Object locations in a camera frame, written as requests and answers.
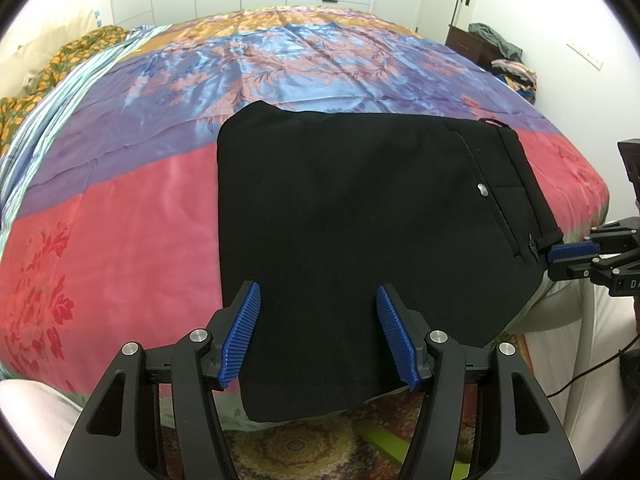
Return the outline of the black pants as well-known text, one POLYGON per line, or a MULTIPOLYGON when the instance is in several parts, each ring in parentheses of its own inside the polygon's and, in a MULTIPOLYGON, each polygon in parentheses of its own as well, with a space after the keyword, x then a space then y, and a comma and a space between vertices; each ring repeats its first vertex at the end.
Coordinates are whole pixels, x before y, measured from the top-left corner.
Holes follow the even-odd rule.
POLYGON ((221 287, 259 285, 239 376, 255 422, 400 387, 378 286, 460 344, 491 342, 562 231, 516 132, 488 119, 288 112, 255 102, 217 140, 221 287))

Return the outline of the colourful satin bedspread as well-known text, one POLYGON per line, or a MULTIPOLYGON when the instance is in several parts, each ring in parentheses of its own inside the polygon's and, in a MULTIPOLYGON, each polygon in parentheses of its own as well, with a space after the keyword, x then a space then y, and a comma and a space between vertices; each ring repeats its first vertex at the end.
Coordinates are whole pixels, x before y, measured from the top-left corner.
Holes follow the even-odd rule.
POLYGON ((535 107, 453 50, 370 14, 281 8, 172 26, 80 101, 1 245, 1 362, 88 396, 122 344, 172 344, 230 304, 217 140, 255 102, 288 112, 488 119, 514 130, 562 240, 602 223, 597 170, 535 107))

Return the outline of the dark wooden nightstand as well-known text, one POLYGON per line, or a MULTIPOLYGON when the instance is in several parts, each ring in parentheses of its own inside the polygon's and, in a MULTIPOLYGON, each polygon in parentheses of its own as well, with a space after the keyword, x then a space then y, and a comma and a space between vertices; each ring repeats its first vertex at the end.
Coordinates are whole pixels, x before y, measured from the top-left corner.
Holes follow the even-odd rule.
POLYGON ((484 70, 489 70, 492 62, 502 58, 502 53, 496 46, 454 25, 448 28, 445 46, 484 70))

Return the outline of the yellow orange floral blanket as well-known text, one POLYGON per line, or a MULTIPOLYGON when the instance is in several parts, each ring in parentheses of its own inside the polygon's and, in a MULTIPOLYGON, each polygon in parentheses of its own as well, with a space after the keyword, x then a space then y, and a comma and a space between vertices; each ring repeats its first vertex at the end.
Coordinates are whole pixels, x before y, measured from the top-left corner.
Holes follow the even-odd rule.
POLYGON ((1 155, 8 151, 18 127, 26 116, 72 70, 93 55, 124 41, 128 34, 127 29, 116 25, 107 25, 87 32, 85 36, 60 47, 26 84, 26 89, 17 90, 17 96, 11 96, 8 90, 2 90, 1 155))

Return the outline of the patterned floor rug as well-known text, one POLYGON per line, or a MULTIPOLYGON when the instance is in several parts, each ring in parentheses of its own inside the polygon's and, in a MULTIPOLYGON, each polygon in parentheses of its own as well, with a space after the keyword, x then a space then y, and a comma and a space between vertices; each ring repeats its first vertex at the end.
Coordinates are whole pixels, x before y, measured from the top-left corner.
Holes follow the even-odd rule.
POLYGON ((231 408, 226 437, 241 479, 395 479, 399 465, 356 433, 372 422, 407 442, 416 428, 423 396, 406 389, 361 408, 252 431, 240 429, 241 410, 231 408))

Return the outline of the grey cloth on nightstand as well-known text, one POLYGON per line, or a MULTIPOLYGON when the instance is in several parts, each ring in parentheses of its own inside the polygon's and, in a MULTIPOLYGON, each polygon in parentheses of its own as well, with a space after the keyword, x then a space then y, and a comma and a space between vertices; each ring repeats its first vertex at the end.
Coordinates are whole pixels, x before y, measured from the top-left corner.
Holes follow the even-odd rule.
POLYGON ((468 32, 482 38, 487 41, 488 44, 492 44, 496 47, 502 56, 509 61, 519 62, 523 61, 523 50, 506 41, 495 29, 484 23, 470 23, 468 26, 468 32))

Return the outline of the striped blue white sheet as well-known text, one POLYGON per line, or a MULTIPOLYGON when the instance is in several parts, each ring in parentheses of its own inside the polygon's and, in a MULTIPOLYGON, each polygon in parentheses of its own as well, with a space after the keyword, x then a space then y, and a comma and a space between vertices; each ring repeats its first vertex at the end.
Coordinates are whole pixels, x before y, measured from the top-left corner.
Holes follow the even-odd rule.
POLYGON ((88 58, 72 70, 26 116, 1 155, 1 243, 6 244, 26 190, 58 133, 92 86, 114 65, 168 27, 142 25, 127 38, 88 58))

